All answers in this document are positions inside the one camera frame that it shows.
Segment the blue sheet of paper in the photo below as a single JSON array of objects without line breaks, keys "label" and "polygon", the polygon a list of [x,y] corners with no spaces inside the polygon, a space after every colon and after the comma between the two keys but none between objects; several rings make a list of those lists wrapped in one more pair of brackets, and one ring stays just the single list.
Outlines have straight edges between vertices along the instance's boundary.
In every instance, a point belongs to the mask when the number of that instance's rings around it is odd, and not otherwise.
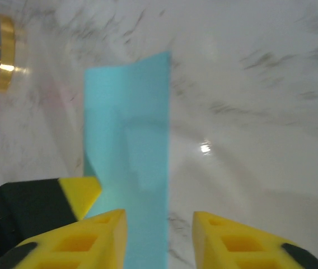
[{"label": "blue sheet of paper", "polygon": [[169,83],[169,53],[85,73],[85,153],[102,185],[88,217],[126,209],[125,269],[167,268]]}]

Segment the yellow foam pad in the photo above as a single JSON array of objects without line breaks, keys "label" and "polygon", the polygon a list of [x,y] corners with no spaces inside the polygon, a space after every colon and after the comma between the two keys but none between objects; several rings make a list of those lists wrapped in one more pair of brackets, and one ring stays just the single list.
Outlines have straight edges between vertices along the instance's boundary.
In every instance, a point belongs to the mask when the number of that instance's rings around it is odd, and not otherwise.
[{"label": "yellow foam pad", "polygon": [[125,210],[113,210],[28,238],[38,246],[15,269],[120,269],[127,244]]},{"label": "yellow foam pad", "polygon": [[301,269],[284,250],[287,239],[207,212],[195,212],[197,269]]},{"label": "yellow foam pad", "polygon": [[101,193],[95,177],[59,178],[58,182],[77,220],[82,220]]}]

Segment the black object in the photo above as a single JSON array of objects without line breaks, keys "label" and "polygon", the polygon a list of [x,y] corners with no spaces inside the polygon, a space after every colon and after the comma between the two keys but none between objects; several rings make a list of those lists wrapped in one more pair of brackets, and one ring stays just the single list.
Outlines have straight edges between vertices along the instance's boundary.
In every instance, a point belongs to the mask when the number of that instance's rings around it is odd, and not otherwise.
[{"label": "black object", "polygon": [[37,243],[31,242],[16,248],[12,248],[9,252],[7,252],[4,256],[0,258],[0,269],[15,268],[36,247]]},{"label": "black object", "polygon": [[281,247],[304,269],[318,269],[318,259],[309,251],[288,243]]},{"label": "black object", "polygon": [[23,240],[76,222],[58,179],[0,187],[0,257]]}]

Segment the table surface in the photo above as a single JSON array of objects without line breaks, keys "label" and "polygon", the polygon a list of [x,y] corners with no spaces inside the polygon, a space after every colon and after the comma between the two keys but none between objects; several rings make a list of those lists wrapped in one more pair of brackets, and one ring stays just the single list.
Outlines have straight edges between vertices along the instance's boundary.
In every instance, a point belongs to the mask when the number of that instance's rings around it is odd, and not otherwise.
[{"label": "table surface", "polygon": [[16,0],[0,12],[17,38],[0,185],[82,175],[85,68],[171,50],[170,268],[194,268],[193,211],[318,255],[318,0]]}]

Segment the marble countertop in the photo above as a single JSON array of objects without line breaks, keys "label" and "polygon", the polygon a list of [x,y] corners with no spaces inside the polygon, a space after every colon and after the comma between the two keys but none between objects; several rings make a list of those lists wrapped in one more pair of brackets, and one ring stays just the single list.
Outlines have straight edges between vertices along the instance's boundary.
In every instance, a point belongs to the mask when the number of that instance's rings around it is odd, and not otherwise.
[{"label": "marble countertop", "polygon": [[0,184],[81,175],[84,69],[171,50],[170,268],[195,268],[199,210],[318,256],[318,0],[2,0],[0,12],[17,27]]}]

